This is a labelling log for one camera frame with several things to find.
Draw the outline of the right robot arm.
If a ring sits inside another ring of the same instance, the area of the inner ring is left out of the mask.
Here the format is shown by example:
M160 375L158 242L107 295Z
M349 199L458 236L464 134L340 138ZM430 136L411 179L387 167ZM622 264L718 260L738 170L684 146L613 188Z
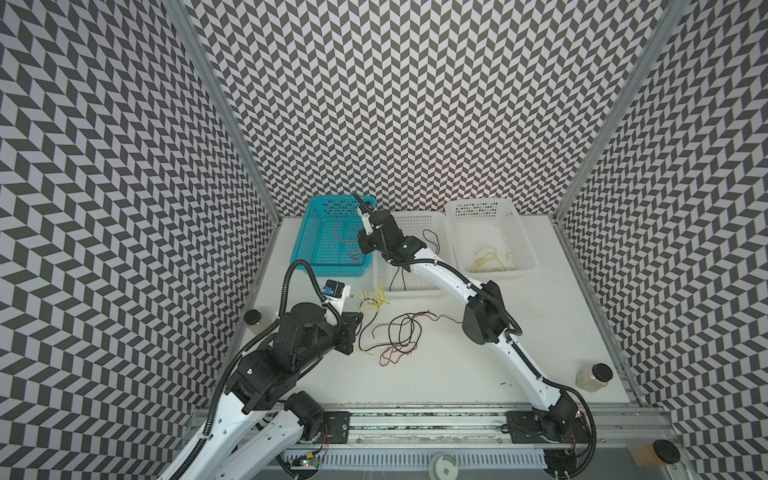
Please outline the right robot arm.
M549 379L532 360L519 338L523 330L505 307L494 281L480 282L447 263L424 241L406 236L393 215L354 193L363 228L357 241L364 254L378 252L395 268L421 276L453 297L464 308L462 331L474 343L493 347L526 395L537 421L535 432L545 441L576 439L586 430L585 467L594 457L597 432L594 416L576 389Z

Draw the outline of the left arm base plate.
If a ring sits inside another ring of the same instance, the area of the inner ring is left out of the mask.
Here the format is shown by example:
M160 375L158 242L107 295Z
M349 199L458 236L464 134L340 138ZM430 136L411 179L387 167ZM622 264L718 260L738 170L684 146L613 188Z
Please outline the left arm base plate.
M346 444L349 439L350 411L326 411L323 413L319 429L319 439L324 444Z

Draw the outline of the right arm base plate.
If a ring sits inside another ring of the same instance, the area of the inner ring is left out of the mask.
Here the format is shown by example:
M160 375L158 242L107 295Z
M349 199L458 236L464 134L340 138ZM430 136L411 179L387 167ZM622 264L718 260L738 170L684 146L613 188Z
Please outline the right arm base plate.
M513 444L542 444L548 440L543 436L542 420L533 411L507 411L501 428Z

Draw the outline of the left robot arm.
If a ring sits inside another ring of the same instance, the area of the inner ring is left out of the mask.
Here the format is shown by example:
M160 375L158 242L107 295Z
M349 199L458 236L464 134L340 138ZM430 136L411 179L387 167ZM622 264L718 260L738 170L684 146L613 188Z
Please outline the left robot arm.
M271 462L313 478L336 438L323 407L296 385L329 352L353 352L362 316L344 312L346 295L343 283L321 286L307 261L293 261L277 319L225 367L202 426L161 478L252 479Z

